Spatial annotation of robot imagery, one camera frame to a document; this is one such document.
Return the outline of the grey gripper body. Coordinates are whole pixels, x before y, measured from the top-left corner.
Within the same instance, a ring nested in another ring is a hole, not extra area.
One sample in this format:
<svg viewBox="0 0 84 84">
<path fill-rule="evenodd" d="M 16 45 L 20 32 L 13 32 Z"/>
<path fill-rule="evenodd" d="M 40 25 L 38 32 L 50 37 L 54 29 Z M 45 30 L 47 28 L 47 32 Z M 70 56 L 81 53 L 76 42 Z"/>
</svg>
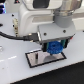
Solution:
<svg viewBox="0 0 84 84">
<path fill-rule="evenodd" d="M 40 43 L 63 40 L 72 37 L 76 33 L 74 23 L 67 28 L 57 26 L 55 23 L 38 26 L 38 36 Z"/>
</svg>

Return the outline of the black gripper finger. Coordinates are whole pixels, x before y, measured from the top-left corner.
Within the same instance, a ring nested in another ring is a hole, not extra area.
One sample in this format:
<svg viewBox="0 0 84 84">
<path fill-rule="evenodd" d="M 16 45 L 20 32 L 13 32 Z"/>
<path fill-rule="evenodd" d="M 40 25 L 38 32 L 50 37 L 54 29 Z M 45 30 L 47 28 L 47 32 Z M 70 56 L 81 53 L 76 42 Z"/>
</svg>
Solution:
<svg viewBox="0 0 84 84">
<path fill-rule="evenodd" d="M 63 45 L 63 48 L 66 48 L 68 45 L 68 39 L 62 40 L 62 45 Z"/>
<path fill-rule="evenodd" d="M 44 44 L 44 47 L 43 47 L 43 52 L 46 52 L 47 51 L 47 49 L 48 49 L 48 43 L 46 44 Z"/>
</svg>

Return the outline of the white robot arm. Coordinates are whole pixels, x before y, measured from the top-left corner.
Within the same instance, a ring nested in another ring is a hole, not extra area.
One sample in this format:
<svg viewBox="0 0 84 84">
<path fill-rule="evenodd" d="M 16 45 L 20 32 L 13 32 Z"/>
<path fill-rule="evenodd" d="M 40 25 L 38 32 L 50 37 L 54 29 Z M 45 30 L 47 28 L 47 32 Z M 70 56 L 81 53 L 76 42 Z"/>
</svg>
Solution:
<svg viewBox="0 0 84 84">
<path fill-rule="evenodd" d="M 35 33 L 45 51 L 50 42 L 72 37 L 73 0 L 23 0 L 18 11 L 20 36 Z"/>
</svg>

